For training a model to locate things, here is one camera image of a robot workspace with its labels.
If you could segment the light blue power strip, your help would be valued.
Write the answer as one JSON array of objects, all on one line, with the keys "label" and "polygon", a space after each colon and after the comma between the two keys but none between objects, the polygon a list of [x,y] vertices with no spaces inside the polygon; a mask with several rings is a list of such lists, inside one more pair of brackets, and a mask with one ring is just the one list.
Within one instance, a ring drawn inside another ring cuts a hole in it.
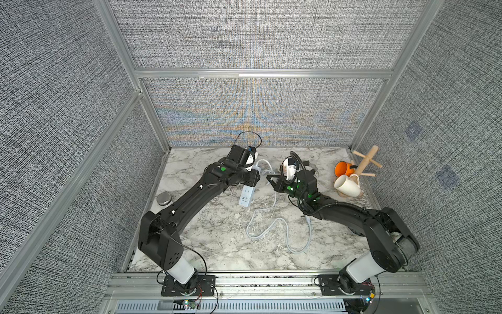
[{"label": "light blue power strip", "polygon": [[[265,174],[268,174],[268,175],[275,175],[276,174],[276,171],[273,169],[273,166],[266,159],[259,159],[258,161],[256,161],[251,166],[251,170],[258,170],[259,173],[265,173]],[[249,187],[249,186],[245,185],[243,187],[243,189],[242,189],[242,192],[241,192],[241,195],[240,195],[240,198],[239,198],[239,205],[243,206],[244,208],[248,208],[251,205],[252,197],[254,195],[254,191],[255,190],[256,190],[255,187]],[[257,235],[251,234],[250,228],[251,228],[252,223],[254,222],[257,214],[259,212],[262,212],[262,211],[269,211],[270,209],[273,209],[276,204],[277,204],[277,193],[275,192],[274,193],[274,200],[273,200],[273,203],[272,203],[271,207],[268,207],[268,208],[258,208],[258,209],[253,210],[252,218],[251,218],[251,220],[249,221],[249,223],[247,224],[247,226],[245,228],[246,235],[250,239],[253,239],[253,240],[263,239],[263,238],[265,238],[266,235],[268,235],[270,233],[270,231],[272,231],[272,229],[278,223],[283,223],[284,227],[285,227],[285,230],[286,230],[285,245],[286,245],[287,250],[291,254],[293,254],[293,255],[299,255],[299,254],[302,254],[302,253],[306,252],[308,250],[308,248],[311,246],[311,242],[312,242],[312,222],[311,222],[310,218],[306,218],[305,219],[306,222],[307,222],[308,232],[309,232],[308,233],[307,243],[300,250],[294,250],[291,247],[291,245],[290,245],[290,226],[289,226],[289,223],[284,218],[282,218],[282,217],[275,218],[272,221],[272,223],[264,231],[262,231],[261,233],[259,233]]]}]

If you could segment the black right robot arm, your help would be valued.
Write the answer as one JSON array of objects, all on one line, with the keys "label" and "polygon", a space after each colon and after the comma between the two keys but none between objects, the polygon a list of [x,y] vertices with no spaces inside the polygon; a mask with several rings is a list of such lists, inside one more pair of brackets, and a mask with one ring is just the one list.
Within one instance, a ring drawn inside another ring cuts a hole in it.
[{"label": "black right robot arm", "polygon": [[369,252],[339,272],[340,291],[354,294],[367,279],[383,272],[396,273],[408,265],[420,244],[395,210],[367,209],[326,196],[317,189],[314,173],[301,170],[291,181],[281,174],[268,175],[267,180],[274,191],[295,198],[304,215],[345,225],[366,237]]}]

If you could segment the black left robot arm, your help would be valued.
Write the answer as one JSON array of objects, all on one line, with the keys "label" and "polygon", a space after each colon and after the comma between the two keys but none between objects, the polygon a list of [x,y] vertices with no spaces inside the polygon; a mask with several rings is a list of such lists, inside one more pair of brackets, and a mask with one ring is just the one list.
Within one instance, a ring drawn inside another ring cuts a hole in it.
[{"label": "black left robot arm", "polygon": [[260,180],[252,168],[256,148],[233,145],[229,154],[209,164],[196,184],[158,213],[148,211],[140,222],[138,249],[175,279],[183,289],[199,283],[197,270],[182,257],[180,234],[189,222],[215,197],[230,186],[255,187]]}]

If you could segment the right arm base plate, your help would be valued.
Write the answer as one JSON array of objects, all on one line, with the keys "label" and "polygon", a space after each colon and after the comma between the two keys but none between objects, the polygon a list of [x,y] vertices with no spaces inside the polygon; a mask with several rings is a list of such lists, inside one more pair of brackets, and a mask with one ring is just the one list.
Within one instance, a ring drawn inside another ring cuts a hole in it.
[{"label": "right arm base plate", "polygon": [[357,283],[346,275],[319,275],[314,279],[323,296],[356,296],[374,298],[375,286],[371,281]]}]

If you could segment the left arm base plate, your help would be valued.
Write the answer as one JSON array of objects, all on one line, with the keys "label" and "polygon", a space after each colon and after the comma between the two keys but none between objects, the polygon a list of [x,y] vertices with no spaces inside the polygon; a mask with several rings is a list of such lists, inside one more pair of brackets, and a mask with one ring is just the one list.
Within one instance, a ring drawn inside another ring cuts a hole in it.
[{"label": "left arm base plate", "polygon": [[174,277],[167,275],[162,284],[161,296],[163,297],[188,297],[214,296],[216,276],[194,275],[187,283],[181,284]]}]

